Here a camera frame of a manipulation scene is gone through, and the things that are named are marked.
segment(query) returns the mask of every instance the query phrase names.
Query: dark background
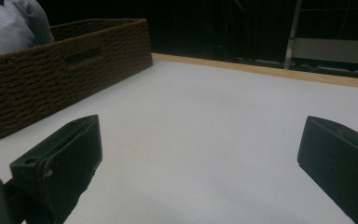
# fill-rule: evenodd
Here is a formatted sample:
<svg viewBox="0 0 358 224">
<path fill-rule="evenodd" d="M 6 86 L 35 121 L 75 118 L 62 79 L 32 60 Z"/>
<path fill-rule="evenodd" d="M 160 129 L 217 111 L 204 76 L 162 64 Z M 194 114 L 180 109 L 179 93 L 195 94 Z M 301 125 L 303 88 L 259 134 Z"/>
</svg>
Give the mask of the dark background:
<svg viewBox="0 0 358 224">
<path fill-rule="evenodd" d="M 296 5 L 296 0 L 38 2 L 51 25 L 147 18 L 153 52 L 274 67 L 284 62 Z M 358 40 L 358 0 L 304 0 L 297 36 Z M 303 66 L 294 69 L 318 73 L 331 73 L 319 65 L 338 67 L 349 71 L 339 75 L 358 77 L 358 64 L 301 60 L 298 65 Z"/>
</svg>

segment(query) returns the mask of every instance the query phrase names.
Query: brown woven basket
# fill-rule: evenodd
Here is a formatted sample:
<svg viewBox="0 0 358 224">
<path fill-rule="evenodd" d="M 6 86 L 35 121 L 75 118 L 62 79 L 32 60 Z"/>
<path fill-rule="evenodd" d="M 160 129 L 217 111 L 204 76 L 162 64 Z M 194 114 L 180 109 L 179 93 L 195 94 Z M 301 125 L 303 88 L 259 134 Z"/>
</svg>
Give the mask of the brown woven basket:
<svg viewBox="0 0 358 224">
<path fill-rule="evenodd" d="M 55 42 L 0 55 L 0 138 L 152 65 L 147 22 L 52 26 Z"/>
</svg>

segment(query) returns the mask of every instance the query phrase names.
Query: table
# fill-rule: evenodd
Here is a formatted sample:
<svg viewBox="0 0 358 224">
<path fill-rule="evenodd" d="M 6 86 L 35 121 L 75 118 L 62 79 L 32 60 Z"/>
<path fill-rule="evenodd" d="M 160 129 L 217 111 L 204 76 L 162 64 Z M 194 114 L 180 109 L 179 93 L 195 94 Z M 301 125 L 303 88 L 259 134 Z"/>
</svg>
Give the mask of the table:
<svg viewBox="0 0 358 224">
<path fill-rule="evenodd" d="M 358 132 L 358 79 L 153 56 L 0 140 L 0 178 L 65 123 L 98 114 L 103 162 L 65 223 L 352 223 L 296 156 L 307 116 Z"/>
</svg>

